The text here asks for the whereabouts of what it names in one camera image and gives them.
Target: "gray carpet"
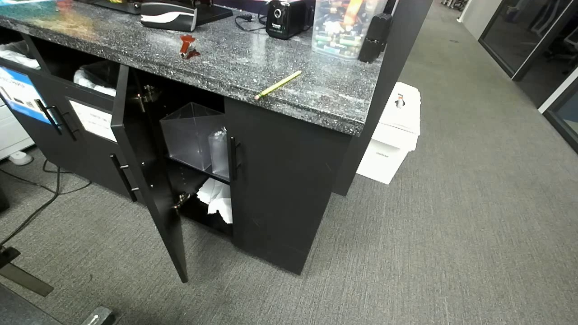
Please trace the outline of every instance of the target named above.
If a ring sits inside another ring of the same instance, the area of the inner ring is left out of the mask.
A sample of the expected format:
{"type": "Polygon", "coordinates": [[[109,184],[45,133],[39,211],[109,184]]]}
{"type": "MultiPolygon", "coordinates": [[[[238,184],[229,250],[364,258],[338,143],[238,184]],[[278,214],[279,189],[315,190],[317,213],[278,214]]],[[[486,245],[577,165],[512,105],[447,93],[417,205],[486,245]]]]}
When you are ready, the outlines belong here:
{"type": "MultiPolygon", "coordinates": [[[[357,176],[332,196],[302,276],[185,222],[183,285],[147,211],[91,186],[12,241],[56,289],[0,282],[71,325],[98,305],[121,325],[578,323],[578,156],[457,16],[433,4],[403,71],[422,93],[417,150],[391,185],[357,176]]],[[[52,184],[32,153],[0,167],[52,184]]],[[[0,183],[3,237],[49,195],[0,183]]]]}

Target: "pencil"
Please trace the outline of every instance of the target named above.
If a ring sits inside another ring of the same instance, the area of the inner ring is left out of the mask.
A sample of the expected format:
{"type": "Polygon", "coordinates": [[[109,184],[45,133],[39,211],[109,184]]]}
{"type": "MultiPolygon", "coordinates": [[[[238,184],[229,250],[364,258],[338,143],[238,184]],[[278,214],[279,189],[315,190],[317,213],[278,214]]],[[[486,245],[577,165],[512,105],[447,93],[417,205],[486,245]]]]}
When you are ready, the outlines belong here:
{"type": "Polygon", "coordinates": [[[295,79],[298,75],[301,74],[301,70],[293,73],[292,75],[290,75],[289,77],[279,81],[278,83],[272,85],[271,87],[265,89],[264,91],[260,92],[258,95],[255,95],[255,100],[259,100],[259,98],[266,96],[267,94],[269,94],[271,91],[281,87],[282,85],[290,82],[292,79],[295,79]]]}

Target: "granite countertop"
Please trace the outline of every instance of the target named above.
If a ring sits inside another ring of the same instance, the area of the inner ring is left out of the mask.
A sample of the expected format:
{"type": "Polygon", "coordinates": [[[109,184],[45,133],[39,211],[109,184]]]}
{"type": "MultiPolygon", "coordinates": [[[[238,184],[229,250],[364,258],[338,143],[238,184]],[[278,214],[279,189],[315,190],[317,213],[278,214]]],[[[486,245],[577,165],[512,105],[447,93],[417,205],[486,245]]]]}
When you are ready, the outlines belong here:
{"type": "Polygon", "coordinates": [[[310,31],[280,40],[264,30],[241,31],[230,17],[197,27],[191,34],[201,55],[182,60],[184,33],[146,28],[139,20],[72,0],[0,6],[0,26],[339,132],[363,130],[380,59],[373,64],[335,59],[311,50],[310,31]],[[297,70],[303,73],[295,80],[253,99],[297,70]]]}

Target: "paper sign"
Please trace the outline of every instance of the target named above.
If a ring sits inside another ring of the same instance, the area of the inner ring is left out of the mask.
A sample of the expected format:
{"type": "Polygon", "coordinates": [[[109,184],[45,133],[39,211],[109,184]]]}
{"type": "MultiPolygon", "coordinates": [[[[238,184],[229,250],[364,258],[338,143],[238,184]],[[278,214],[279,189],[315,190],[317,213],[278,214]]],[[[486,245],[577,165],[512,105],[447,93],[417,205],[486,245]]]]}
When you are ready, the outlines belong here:
{"type": "Polygon", "coordinates": [[[112,114],[105,113],[71,99],[69,99],[69,102],[86,131],[116,142],[114,133],[110,128],[112,114]]]}
{"type": "Polygon", "coordinates": [[[35,100],[39,99],[45,106],[46,103],[27,75],[0,67],[0,94],[12,110],[50,124],[35,100]]]}

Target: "stapler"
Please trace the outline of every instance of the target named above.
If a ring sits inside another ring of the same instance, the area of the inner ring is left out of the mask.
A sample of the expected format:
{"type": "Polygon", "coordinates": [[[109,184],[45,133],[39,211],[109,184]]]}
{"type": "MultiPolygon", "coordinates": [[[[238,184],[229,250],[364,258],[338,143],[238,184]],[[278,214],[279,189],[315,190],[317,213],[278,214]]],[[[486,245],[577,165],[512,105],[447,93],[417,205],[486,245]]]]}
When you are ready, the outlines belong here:
{"type": "Polygon", "coordinates": [[[146,1],[140,15],[140,23],[151,28],[192,32],[197,26],[197,8],[183,2],[146,1]]]}

